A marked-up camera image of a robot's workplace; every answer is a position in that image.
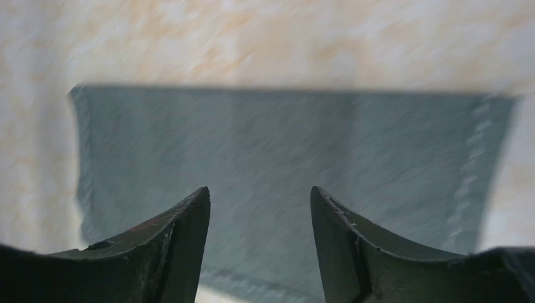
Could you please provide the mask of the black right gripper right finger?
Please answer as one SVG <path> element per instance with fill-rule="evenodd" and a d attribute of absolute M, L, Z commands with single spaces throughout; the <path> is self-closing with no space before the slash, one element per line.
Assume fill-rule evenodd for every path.
<path fill-rule="evenodd" d="M 310 206 L 327 302 L 534 301 L 533 247 L 455 254 L 401 237 L 317 186 Z"/>

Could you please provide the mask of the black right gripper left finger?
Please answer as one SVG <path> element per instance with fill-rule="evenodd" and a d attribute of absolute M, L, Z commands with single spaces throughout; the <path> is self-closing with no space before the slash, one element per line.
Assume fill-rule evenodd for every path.
<path fill-rule="evenodd" d="M 2 302 L 194 302 L 210 218 L 209 190 L 84 250 L 1 246 Z"/>

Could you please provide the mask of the grey cloth napkin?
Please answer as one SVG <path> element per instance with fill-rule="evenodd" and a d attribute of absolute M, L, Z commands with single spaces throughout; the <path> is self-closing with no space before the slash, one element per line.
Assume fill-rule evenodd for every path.
<path fill-rule="evenodd" d="M 476 249 L 517 100 L 503 95 L 81 85 L 78 203 L 89 243 L 206 186 L 201 283 L 322 302 L 310 192 L 424 245 Z"/>

